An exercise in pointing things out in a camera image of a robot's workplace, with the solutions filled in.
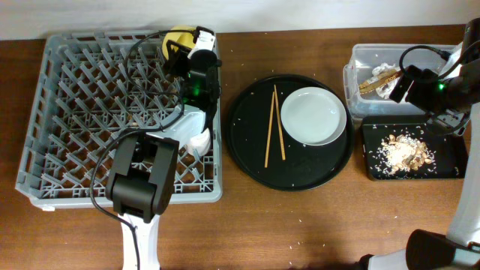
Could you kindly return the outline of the wooden chopstick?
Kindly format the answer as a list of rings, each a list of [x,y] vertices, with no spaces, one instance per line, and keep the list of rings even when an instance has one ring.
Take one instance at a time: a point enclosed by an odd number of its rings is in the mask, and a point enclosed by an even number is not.
[[[270,113],[269,113],[269,118],[268,118],[268,132],[267,132],[267,139],[266,139],[266,145],[265,145],[264,168],[268,168],[268,165],[269,165],[269,152],[270,152],[270,144],[271,144],[271,137],[272,137],[272,124],[273,124],[274,109],[275,109],[275,92],[272,92]]]
[[[282,161],[285,161],[286,154],[285,154],[285,148],[284,148],[284,136],[283,136],[283,129],[281,124],[278,90],[276,85],[274,85],[274,102],[275,102],[275,109],[276,109],[276,116],[277,116],[277,128],[278,128],[278,134],[279,134],[279,140],[280,140],[280,153],[281,153]]]

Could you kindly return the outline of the yellow bowl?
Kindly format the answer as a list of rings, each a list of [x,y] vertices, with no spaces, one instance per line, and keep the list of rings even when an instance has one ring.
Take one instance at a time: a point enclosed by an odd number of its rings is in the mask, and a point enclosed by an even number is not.
[[[187,30],[187,32],[169,32],[165,35],[162,43],[162,53],[166,60],[169,59],[169,54],[167,50],[167,41],[174,41],[182,46],[185,46],[189,49],[195,47],[194,36],[189,33],[194,31],[196,28],[188,25],[176,25],[172,30]]]

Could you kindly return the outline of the pink plastic cup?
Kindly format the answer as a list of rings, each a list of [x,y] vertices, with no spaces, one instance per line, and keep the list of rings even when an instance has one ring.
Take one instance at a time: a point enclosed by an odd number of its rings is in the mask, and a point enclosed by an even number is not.
[[[185,145],[185,149],[189,155],[194,155],[196,152],[199,156],[204,156],[209,152],[211,142],[210,129],[206,128],[202,133],[191,137],[189,142]]]

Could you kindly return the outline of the white round plate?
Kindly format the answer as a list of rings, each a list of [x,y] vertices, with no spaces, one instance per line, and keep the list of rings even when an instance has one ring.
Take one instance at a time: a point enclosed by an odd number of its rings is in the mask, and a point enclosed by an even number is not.
[[[333,143],[346,129],[347,110],[331,91],[304,87],[283,101],[280,120],[295,141],[307,146],[324,146]]]

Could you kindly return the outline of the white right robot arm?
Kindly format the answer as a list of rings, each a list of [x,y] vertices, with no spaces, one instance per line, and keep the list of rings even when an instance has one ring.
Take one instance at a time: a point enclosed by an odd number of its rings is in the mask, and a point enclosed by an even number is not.
[[[406,247],[386,255],[363,256],[357,269],[479,268],[479,20],[465,26],[458,60],[434,75],[417,67],[403,70],[393,100],[405,99],[427,113],[427,126],[438,135],[471,124],[471,144],[460,201],[445,235],[417,229]]]

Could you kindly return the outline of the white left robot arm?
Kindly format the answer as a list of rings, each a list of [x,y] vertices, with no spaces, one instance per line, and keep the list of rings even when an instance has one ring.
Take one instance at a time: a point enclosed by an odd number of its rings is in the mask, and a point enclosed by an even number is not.
[[[113,210],[93,206],[118,221],[123,232],[123,269],[159,269],[158,227],[174,193],[179,152],[199,158],[206,155],[215,137],[218,99],[221,95],[221,60],[216,42],[197,42],[193,48],[180,46],[166,64],[180,81],[178,90],[149,93],[149,97],[169,98],[172,114],[152,127],[123,130],[101,154],[114,152],[106,182],[106,198]]]

